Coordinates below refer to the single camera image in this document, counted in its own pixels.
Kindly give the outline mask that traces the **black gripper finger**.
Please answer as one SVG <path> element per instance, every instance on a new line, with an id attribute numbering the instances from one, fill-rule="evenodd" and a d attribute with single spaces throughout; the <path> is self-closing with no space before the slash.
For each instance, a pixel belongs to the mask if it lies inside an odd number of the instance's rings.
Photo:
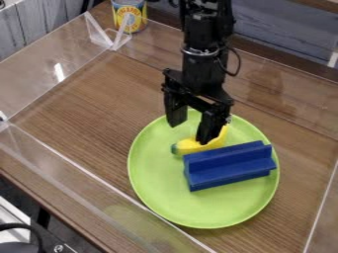
<path id="1" fill-rule="evenodd" d="M 228 116 L 220 111 L 205 111 L 201 113 L 200 123 L 196 130 L 195 140 L 201 144 L 207 144 L 220 132 L 227 124 Z"/>
<path id="2" fill-rule="evenodd" d="M 164 105 L 168 125 L 176 127 L 187 120 L 187 102 L 184 96 L 165 91 Z"/>

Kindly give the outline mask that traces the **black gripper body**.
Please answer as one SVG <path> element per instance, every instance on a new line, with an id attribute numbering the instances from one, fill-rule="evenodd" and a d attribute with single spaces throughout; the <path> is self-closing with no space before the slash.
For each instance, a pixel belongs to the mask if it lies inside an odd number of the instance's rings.
<path id="1" fill-rule="evenodd" d="M 167 68 L 163 71 L 161 90 L 181 94 L 187 107 L 200 113 L 220 111 L 229 117 L 233 99 L 221 85 L 225 75 L 235 73 L 227 69 L 228 49 L 221 48 L 213 55 L 183 54 L 181 70 Z"/>

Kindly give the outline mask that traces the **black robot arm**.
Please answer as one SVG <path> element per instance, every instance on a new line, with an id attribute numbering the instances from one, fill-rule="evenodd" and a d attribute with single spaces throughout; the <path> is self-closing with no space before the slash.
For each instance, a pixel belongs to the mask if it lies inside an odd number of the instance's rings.
<path id="1" fill-rule="evenodd" d="M 231 0 L 179 0 L 183 31 L 181 70 L 163 71 L 164 105 L 171 127 L 187 120 L 187 108 L 201 113 L 195 140 L 208 143 L 229 123 L 233 99 L 223 90 L 228 38 L 233 31 Z"/>

